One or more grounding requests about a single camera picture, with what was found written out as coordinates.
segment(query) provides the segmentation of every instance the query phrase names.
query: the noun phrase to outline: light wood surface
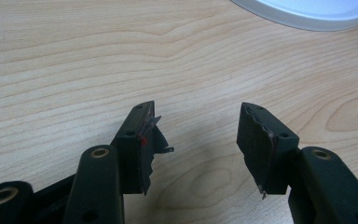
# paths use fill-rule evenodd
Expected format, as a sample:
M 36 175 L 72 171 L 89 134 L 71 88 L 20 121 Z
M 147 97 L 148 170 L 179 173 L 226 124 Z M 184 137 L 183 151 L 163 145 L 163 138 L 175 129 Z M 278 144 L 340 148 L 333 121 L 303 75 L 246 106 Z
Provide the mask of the light wood surface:
M 127 223 L 292 223 L 235 143 L 241 102 L 335 151 L 358 177 L 358 26 L 317 33 L 228 0 L 0 1 L 0 183 L 42 189 L 155 100 L 158 155 Z

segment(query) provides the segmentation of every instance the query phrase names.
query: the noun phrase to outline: black plastic part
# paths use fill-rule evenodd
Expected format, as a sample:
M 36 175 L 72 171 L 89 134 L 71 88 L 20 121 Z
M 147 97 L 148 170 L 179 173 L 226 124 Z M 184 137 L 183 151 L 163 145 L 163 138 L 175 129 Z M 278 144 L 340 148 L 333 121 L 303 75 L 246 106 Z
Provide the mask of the black plastic part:
M 38 224 L 61 223 L 75 175 L 71 175 L 34 194 L 34 222 Z
M 120 160 L 121 189 L 124 194 L 147 193 L 155 153 L 172 152 L 157 127 L 154 102 L 135 106 L 113 139 Z
M 314 223 L 316 211 L 307 192 L 302 189 L 292 189 L 289 195 L 289 206 L 295 223 Z
M 316 210 L 314 223 L 358 223 L 358 180 L 339 156 L 305 147 L 297 167 Z
M 298 151 L 298 136 L 267 109 L 242 103 L 237 144 L 262 193 L 285 194 L 290 158 Z
M 20 224 L 30 222 L 33 211 L 24 210 L 33 196 L 30 184 L 21 181 L 0 184 L 0 223 Z
M 124 223 L 117 150 L 97 146 L 80 159 L 63 218 L 64 224 Z

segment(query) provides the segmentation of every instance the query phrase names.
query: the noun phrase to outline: white object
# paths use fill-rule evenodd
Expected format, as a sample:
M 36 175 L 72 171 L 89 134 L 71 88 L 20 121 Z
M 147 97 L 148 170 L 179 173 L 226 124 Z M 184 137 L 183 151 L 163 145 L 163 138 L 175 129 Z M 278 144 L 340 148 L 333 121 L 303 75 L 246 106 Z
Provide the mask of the white object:
M 358 24 L 358 0 L 232 0 L 254 14 L 313 31 L 337 31 Z

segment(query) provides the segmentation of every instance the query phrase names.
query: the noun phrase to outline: wooden table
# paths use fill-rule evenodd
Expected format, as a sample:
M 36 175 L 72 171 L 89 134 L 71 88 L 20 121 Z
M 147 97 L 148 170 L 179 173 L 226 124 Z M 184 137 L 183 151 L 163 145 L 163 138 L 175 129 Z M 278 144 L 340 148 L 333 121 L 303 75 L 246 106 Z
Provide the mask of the wooden table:
M 262 200 L 235 143 L 241 102 L 358 177 L 358 26 L 319 33 L 228 0 L 0 1 L 0 183 L 42 189 L 155 100 L 175 152 L 157 156 L 127 223 L 292 223 Z

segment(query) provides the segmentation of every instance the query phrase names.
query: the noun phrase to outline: wood grain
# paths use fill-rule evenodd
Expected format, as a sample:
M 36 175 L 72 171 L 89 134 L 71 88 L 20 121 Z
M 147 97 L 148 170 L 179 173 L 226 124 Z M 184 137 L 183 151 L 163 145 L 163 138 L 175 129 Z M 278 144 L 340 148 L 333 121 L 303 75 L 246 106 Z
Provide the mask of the wood grain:
M 335 151 L 358 177 L 358 26 L 319 33 L 228 0 L 0 1 L 0 183 L 42 189 L 155 100 L 175 152 L 157 156 L 127 223 L 292 223 L 235 144 L 241 102 Z

